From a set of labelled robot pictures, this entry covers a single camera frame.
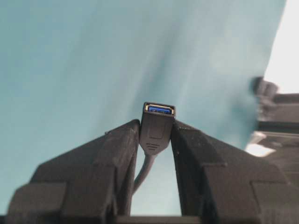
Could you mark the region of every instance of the usb extension cable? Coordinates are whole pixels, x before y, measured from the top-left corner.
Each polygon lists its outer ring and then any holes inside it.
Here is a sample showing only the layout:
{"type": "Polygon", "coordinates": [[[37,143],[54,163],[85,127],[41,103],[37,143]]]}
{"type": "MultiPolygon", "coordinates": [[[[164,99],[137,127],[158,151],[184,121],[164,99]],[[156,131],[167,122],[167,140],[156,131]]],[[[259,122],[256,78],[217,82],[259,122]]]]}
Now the usb extension cable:
{"type": "Polygon", "coordinates": [[[158,153],[167,148],[175,115],[174,106],[144,103],[139,144],[144,150],[145,158],[134,181],[134,193],[148,175],[158,153]]]}

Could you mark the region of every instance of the blue fabric background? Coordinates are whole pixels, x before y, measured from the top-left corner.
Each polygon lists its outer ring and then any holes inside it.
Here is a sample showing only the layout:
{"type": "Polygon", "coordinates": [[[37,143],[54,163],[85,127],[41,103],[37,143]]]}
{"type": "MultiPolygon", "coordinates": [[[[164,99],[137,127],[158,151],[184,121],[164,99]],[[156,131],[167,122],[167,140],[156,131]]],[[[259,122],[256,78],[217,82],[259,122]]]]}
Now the blue fabric background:
{"type": "MultiPolygon", "coordinates": [[[[244,148],[284,0],[2,0],[0,213],[37,165],[131,119],[144,101],[244,148]]],[[[143,152],[139,150],[137,170],[143,152]]],[[[171,149],[133,214],[179,215],[171,149]]]]}

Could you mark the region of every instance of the bright window light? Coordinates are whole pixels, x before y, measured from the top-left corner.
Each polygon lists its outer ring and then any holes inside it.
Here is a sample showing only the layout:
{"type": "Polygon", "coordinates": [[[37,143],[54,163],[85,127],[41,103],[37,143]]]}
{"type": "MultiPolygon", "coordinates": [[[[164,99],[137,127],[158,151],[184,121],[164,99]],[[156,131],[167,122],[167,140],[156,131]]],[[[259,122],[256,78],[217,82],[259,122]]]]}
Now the bright window light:
{"type": "Polygon", "coordinates": [[[279,86],[280,93],[299,93],[299,0],[287,0],[265,80],[279,86]]]}
{"type": "Polygon", "coordinates": [[[248,144],[245,151],[257,157],[265,157],[275,152],[276,150],[258,144],[248,144]]]}

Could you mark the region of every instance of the usb port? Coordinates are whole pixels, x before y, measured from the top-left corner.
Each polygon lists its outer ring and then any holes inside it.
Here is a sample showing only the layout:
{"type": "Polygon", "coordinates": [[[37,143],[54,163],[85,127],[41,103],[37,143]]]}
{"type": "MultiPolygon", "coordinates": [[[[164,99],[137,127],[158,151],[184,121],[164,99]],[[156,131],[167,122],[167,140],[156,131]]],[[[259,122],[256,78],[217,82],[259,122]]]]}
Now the usb port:
{"type": "Polygon", "coordinates": [[[162,105],[148,104],[145,106],[145,110],[148,112],[173,114],[173,108],[162,105]]]}

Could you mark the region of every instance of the blue usb insert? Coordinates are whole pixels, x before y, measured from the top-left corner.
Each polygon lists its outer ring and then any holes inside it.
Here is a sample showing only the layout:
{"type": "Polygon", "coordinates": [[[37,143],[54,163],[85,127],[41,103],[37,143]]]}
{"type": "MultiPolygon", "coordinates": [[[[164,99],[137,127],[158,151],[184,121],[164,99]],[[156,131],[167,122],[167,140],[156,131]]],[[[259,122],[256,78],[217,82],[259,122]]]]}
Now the blue usb insert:
{"type": "Polygon", "coordinates": [[[156,107],[156,106],[149,106],[148,111],[149,112],[156,112],[156,113],[171,114],[171,110],[170,109],[156,107]]]}

